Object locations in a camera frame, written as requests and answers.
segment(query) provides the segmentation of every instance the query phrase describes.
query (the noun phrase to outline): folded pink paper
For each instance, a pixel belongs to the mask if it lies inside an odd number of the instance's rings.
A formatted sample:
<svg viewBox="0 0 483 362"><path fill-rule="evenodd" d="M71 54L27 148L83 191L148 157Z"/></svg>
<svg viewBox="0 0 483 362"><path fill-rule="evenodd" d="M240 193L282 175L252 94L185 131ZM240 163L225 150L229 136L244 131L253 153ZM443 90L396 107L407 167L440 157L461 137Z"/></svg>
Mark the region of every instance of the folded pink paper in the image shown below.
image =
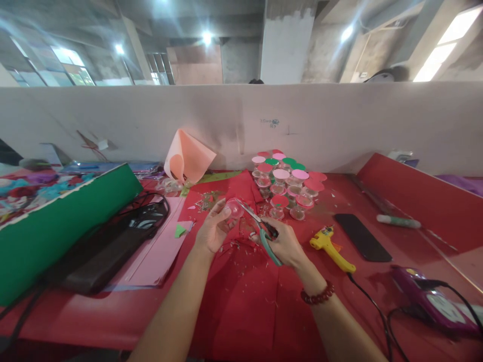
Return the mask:
<svg viewBox="0 0 483 362"><path fill-rule="evenodd" d="M169 177L177 178L183 183L186 176L195 184L204 175L215 156L216 153L179 129L166 156L165 172Z"/></svg>
<svg viewBox="0 0 483 362"><path fill-rule="evenodd" d="M120 286L156 286L165 277L181 245L188 235L193 222L178 221L185 198L167 198L170 214L153 239L147 240L128 260L109 283ZM187 232L175 238L176 226L181 225Z"/></svg>

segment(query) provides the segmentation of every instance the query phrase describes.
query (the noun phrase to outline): person's left hand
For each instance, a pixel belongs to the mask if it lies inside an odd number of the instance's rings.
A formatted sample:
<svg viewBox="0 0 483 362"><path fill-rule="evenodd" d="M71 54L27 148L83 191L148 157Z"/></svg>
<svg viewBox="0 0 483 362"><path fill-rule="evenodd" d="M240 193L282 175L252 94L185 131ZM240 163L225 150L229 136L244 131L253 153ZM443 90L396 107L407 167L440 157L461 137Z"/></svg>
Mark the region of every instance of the person's left hand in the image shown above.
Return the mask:
<svg viewBox="0 0 483 362"><path fill-rule="evenodd" d="M205 219L205 222L196 235L195 246L207 249L215 254L223 244L228 232L233 229L237 220L227 219L231 215L231 210L225 207L226 200L219 200Z"/></svg>

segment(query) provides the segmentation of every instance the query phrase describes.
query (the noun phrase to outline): green paper triangle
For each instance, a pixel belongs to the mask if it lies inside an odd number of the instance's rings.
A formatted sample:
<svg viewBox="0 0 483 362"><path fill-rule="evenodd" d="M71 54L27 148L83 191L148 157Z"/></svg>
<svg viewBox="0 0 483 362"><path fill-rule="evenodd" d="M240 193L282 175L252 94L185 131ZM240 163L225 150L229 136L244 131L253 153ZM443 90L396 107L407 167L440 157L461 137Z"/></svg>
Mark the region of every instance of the green paper triangle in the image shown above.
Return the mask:
<svg viewBox="0 0 483 362"><path fill-rule="evenodd" d="M185 231L186 229L183 226L176 225L175 238L179 238Z"/></svg>

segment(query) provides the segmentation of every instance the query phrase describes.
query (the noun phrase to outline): scissors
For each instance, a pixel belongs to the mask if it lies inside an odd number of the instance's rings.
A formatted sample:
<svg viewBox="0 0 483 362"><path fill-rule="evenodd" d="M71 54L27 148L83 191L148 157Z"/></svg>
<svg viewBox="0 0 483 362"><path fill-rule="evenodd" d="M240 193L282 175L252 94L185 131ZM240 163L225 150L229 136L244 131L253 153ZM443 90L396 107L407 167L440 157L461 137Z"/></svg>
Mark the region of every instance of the scissors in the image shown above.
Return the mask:
<svg viewBox="0 0 483 362"><path fill-rule="evenodd" d="M240 200L238 200L238 202L241 205L241 207L243 207L245 209L245 211L248 212L249 215L251 217L253 217L253 219L257 223L257 226L260 229L260 240L262 241L262 245L265 248L265 250L267 251L268 256L270 257L270 259L273 260L273 262L275 263L276 266L282 266L283 263L273 253L272 248L270 247L270 245L267 242L267 239L270 240L270 241L273 241L274 239L276 239L277 236L278 236L278 231L272 225L267 224L265 221L263 221L262 219L260 219L260 217L253 212L253 210L251 209L250 206L244 204ZM267 228L267 230L270 232L270 234L272 234L272 238L273 239L269 236L269 234L265 231L265 229L262 228L262 224Z"/></svg>

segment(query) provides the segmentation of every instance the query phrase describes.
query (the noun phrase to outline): glue gun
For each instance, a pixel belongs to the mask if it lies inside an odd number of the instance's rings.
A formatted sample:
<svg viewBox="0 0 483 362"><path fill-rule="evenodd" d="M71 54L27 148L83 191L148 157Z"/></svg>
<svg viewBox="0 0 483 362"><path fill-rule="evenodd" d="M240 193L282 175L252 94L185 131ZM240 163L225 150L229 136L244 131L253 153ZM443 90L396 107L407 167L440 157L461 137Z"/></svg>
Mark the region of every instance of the glue gun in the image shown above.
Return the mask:
<svg viewBox="0 0 483 362"><path fill-rule="evenodd" d="M328 226L319 231L310 239L310 245L315 250L323 249L331 257L331 259L337 264L337 266L346 273L354 273L356 267L345 260L332 245L331 236L334 234L334 227Z"/></svg>

